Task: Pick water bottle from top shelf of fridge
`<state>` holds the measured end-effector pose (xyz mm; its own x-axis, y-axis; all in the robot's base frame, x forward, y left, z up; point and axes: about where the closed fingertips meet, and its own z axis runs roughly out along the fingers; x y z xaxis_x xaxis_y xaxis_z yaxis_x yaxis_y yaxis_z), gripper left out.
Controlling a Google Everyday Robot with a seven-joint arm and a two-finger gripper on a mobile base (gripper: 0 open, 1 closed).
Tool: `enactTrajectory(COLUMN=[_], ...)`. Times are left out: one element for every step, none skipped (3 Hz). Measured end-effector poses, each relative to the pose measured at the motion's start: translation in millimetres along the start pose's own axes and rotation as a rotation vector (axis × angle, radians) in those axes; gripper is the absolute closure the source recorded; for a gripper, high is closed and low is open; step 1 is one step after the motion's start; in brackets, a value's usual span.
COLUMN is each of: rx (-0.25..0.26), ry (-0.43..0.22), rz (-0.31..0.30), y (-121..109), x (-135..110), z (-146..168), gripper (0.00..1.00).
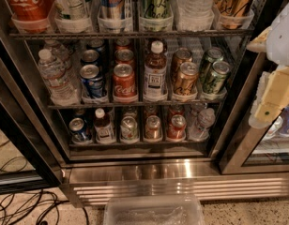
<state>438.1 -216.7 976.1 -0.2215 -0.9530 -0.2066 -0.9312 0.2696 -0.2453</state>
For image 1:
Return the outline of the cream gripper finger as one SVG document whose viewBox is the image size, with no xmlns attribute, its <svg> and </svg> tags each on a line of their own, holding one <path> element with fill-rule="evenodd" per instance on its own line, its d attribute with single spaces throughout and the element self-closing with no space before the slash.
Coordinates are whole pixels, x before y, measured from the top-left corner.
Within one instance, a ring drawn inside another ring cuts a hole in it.
<svg viewBox="0 0 289 225">
<path fill-rule="evenodd" d="M 271 27 L 267 27 L 263 32 L 261 32 L 256 38 L 247 44 L 247 49 L 254 53 L 265 53 L 266 52 L 266 40 Z"/>
<path fill-rule="evenodd" d="M 257 86 L 256 99 L 251 106 L 249 125 L 266 128 L 289 104 L 289 67 L 263 72 Z"/>
</svg>

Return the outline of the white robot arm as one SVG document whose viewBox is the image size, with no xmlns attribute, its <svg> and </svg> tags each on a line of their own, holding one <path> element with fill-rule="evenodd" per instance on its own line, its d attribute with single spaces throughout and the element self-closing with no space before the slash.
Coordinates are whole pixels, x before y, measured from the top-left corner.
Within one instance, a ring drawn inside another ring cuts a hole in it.
<svg viewBox="0 0 289 225">
<path fill-rule="evenodd" d="M 247 49 L 265 53 L 266 58 L 278 66 L 272 72 L 262 73 L 251 107 L 249 125 L 266 128 L 289 104 L 289 2 Z"/>
</svg>

